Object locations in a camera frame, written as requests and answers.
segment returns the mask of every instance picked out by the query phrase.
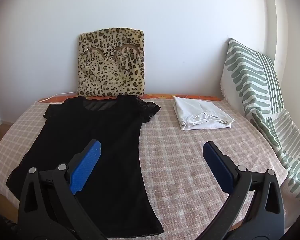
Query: black t-shirt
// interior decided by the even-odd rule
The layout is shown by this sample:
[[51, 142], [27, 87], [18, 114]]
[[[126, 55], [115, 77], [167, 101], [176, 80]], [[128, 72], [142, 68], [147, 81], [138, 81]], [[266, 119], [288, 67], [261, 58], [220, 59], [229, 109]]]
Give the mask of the black t-shirt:
[[96, 139], [101, 156], [83, 190], [75, 194], [81, 206], [107, 237], [163, 233], [146, 194], [138, 151], [142, 123], [159, 110], [155, 103], [135, 96], [76, 97], [50, 104], [42, 131], [6, 185], [19, 199], [31, 167], [53, 170]]

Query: bed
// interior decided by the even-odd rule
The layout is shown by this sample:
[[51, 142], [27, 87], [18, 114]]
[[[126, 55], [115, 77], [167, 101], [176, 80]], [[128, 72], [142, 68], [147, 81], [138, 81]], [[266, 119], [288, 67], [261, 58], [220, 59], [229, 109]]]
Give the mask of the bed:
[[[19, 165], [44, 126], [43, 114], [49, 103], [62, 102], [73, 96], [35, 102], [2, 138], [0, 193], [16, 208], [19, 201], [5, 185], [8, 176]], [[141, 128], [139, 158], [149, 201], [165, 233], [141, 239], [195, 239], [222, 207], [228, 195], [221, 191], [202, 157], [202, 145], [206, 141], [214, 141], [235, 164], [243, 164], [250, 171], [273, 169], [280, 185], [287, 177], [287, 170], [266, 139], [226, 101], [215, 97], [175, 95], [209, 100], [235, 119], [231, 128], [181, 130], [173, 109], [173, 96], [143, 96], [144, 101], [153, 101], [161, 107], [151, 122]], [[252, 194], [248, 194], [235, 223], [243, 219]]]

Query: folded white cloth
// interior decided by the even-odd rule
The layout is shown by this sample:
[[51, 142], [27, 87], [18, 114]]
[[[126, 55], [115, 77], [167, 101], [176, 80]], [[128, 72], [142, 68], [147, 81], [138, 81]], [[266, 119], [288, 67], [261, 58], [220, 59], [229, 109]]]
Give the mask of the folded white cloth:
[[226, 128], [231, 127], [234, 122], [234, 119], [211, 102], [190, 98], [173, 98], [173, 108], [181, 130]]

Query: green and white cushion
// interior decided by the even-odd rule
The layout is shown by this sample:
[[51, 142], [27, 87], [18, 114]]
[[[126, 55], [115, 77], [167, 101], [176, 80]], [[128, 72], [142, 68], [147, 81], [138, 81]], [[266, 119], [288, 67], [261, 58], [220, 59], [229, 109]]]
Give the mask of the green and white cushion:
[[288, 170], [290, 192], [300, 200], [300, 131], [284, 108], [270, 58], [230, 39], [221, 90], [267, 139]]

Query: leopard print cushion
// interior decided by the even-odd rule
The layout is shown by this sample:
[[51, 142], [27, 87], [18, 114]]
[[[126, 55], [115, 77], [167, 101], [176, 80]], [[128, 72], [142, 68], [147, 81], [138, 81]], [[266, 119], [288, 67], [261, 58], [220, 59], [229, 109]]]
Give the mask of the leopard print cushion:
[[143, 32], [114, 28], [79, 37], [79, 95], [143, 96], [145, 87]]

